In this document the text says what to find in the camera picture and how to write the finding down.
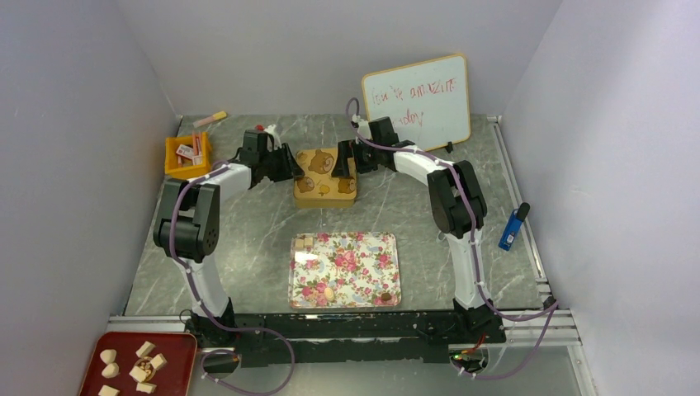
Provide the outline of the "silver tin lid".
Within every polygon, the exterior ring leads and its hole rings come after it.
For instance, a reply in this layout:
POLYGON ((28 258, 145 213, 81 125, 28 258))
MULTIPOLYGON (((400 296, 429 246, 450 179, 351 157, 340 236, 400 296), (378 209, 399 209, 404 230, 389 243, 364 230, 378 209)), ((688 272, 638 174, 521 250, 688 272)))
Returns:
POLYGON ((351 164, 352 176, 349 178, 331 177, 337 157, 336 148, 316 148, 300 150, 296 161, 305 172, 305 176, 296 180, 294 194, 308 194, 315 191, 323 196, 328 193, 357 195, 357 171, 351 164))

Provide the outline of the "gold chocolate tin box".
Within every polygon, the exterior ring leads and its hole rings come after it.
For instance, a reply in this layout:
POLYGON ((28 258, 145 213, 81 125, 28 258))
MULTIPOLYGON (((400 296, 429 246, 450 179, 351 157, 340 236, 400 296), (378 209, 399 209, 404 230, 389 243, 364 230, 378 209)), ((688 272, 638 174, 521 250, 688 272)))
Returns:
POLYGON ((308 194, 294 194, 294 202, 299 209, 344 209, 352 207, 357 195, 328 193, 323 196, 315 191, 308 194))

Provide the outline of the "floral rectangular tray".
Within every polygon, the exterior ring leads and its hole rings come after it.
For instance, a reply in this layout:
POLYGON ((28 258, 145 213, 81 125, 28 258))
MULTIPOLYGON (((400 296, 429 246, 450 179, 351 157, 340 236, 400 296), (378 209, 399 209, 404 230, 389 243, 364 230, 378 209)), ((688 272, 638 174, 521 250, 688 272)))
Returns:
POLYGON ((303 233, 291 240, 288 301, 293 309, 395 307, 402 300, 398 245, 387 232, 303 233), (296 251, 297 239, 313 247, 296 251), (331 288, 335 300, 324 290, 331 288), (388 292, 392 300, 381 301, 388 292))

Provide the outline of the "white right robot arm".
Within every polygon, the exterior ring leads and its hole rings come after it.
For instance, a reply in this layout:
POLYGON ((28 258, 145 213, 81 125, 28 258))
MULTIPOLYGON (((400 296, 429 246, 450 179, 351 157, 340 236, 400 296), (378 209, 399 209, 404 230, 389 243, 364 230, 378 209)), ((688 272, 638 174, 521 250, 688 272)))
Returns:
POLYGON ((482 281, 480 239, 488 209, 471 163, 438 158, 409 140, 400 140, 388 117, 367 121, 349 117, 356 137, 338 143, 332 176, 349 178, 385 167, 412 177, 428 188, 433 221, 450 248, 455 304, 476 309, 489 300, 482 281))

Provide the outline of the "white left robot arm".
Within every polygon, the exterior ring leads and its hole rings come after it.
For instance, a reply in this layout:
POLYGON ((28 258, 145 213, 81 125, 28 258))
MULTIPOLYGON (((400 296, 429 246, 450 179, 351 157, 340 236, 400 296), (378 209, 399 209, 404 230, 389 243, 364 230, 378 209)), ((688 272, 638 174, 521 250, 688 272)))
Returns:
POLYGON ((190 290, 192 312, 207 317, 203 335, 213 345, 230 344, 236 324, 230 297, 221 284, 214 251, 220 238, 222 204, 264 179, 299 180, 304 176, 277 125, 244 132, 233 158, 190 179, 169 178, 163 185, 153 240, 181 271, 190 290))

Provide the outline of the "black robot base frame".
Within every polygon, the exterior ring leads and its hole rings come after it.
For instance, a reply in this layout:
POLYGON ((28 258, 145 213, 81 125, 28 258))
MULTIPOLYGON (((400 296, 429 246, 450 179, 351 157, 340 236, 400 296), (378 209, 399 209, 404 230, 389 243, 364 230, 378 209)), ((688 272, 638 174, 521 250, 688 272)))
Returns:
POLYGON ((487 308, 365 313, 265 313, 227 316, 226 332, 208 318, 183 320, 204 349, 233 348, 244 368, 297 363, 402 361, 446 363, 478 342, 506 341, 487 308))

